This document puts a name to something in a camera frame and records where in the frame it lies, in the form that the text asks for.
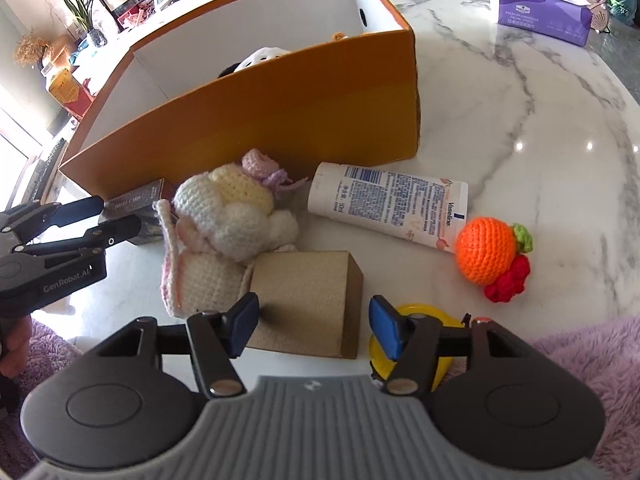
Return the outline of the person left hand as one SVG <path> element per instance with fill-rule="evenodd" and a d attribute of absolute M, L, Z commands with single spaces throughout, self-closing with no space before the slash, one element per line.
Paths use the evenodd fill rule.
<path fill-rule="evenodd" d="M 8 352 L 1 359 L 1 374 L 7 378 L 14 378 L 26 367 L 29 341 L 32 336 L 32 318 L 25 316 L 15 322 L 9 335 L 6 336 Z"/>

